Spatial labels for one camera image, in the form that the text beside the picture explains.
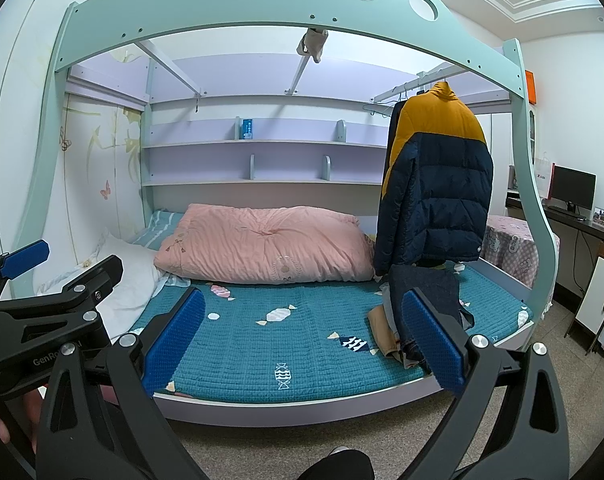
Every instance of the black pants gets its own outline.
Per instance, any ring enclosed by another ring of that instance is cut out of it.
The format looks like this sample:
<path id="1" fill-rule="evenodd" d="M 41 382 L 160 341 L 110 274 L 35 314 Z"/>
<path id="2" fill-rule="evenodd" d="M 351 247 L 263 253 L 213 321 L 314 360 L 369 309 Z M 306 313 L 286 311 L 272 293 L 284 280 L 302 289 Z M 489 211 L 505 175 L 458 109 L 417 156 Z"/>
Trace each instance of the black pants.
<path id="1" fill-rule="evenodd" d="M 375 473 L 368 456 L 349 449 L 322 458 L 298 480 L 375 480 Z"/>

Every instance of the speckled tile floor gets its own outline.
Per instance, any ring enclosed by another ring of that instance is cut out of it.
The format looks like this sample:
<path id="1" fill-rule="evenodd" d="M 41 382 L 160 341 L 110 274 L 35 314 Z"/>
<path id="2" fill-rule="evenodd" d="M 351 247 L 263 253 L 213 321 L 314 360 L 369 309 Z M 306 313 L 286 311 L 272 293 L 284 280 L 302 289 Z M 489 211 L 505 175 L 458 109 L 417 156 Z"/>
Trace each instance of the speckled tile floor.
<path id="1" fill-rule="evenodd" d="M 579 333 L 564 338 L 573 314 L 555 304 L 533 339 L 548 347 L 568 418 L 571 474 L 604 436 L 604 359 L 585 355 Z M 479 458 L 505 388 L 497 388 L 463 465 Z M 295 480 L 336 446 L 370 456 L 378 480 L 395 480 L 433 433 L 451 403 L 440 392 L 374 415 L 297 428 L 216 428 L 172 422 L 211 480 Z"/>

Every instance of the bunk bed frame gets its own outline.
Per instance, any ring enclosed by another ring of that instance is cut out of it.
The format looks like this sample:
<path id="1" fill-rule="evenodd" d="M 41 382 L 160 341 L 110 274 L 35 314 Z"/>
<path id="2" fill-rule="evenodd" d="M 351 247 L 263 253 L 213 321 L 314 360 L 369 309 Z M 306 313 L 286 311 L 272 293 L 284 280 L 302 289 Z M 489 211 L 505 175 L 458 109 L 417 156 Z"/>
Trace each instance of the bunk bed frame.
<path id="1" fill-rule="evenodd" d="M 433 54 L 451 63 L 451 66 L 440 66 L 432 73 L 419 75 L 417 80 L 372 96 L 374 103 L 444 76 L 464 72 L 483 76 L 508 91 L 515 170 L 522 206 L 539 254 L 538 276 L 533 288 L 529 289 L 483 260 L 471 265 L 524 301 L 533 312 L 530 322 L 497 343 L 502 348 L 520 348 L 528 341 L 534 323 L 546 309 L 557 273 L 558 253 L 537 195 L 531 167 L 528 92 L 519 42 L 506 41 L 502 55 L 470 36 L 440 0 L 423 1 L 433 10 L 434 21 L 419 16 L 409 0 L 87 0 L 82 4 L 71 4 L 64 15 L 48 65 L 36 159 L 13 248 L 26 246 L 43 235 L 58 154 L 64 92 L 69 72 L 77 63 L 135 43 L 186 85 L 193 96 L 205 99 L 205 89 L 164 55 L 152 38 L 237 25 L 291 25 L 360 34 Z M 300 63 L 294 80 L 299 80 L 303 69 L 304 64 Z M 146 104 L 143 130 L 149 127 L 150 112 L 150 104 Z M 18 297 L 33 294 L 31 272 L 13 282 L 13 294 Z M 165 416 L 178 420 L 226 426 L 291 426 L 373 413 L 439 389 L 431 376 L 371 394 L 291 404 L 230 404 L 163 394 L 155 394 L 155 398 Z"/>

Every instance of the pink checkered tablecloth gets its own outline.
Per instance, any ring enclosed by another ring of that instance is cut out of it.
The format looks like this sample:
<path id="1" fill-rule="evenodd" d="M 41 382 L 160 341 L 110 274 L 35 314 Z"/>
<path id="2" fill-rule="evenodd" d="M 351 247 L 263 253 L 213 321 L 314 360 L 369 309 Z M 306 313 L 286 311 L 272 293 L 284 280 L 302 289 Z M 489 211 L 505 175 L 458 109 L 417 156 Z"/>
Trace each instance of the pink checkered tablecloth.
<path id="1" fill-rule="evenodd" d="M 560 250 L 560 239 L 556 234 L 555 245 Z M 483 258 L 527 286 L 532 287 L 539 257 L 528 223 L 508 216 L 488 216 L 486 233 L 482 242 Z"/>

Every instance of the white shopping bag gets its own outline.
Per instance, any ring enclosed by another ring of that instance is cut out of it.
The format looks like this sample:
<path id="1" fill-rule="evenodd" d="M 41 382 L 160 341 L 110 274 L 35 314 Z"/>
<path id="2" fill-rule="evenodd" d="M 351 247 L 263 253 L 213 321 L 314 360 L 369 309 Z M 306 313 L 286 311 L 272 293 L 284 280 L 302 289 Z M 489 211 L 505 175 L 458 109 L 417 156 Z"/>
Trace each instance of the white shopping bag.
<path id="1" fill-rule="evenodd" d="M 537 184 L 537 193 L 541 198 L 549 198 L 550 196 L 550 180 L 552 179 L 552 168 L 554 166 L 547 159 L 536 158 L 534 160 L 535 183 Z"/>

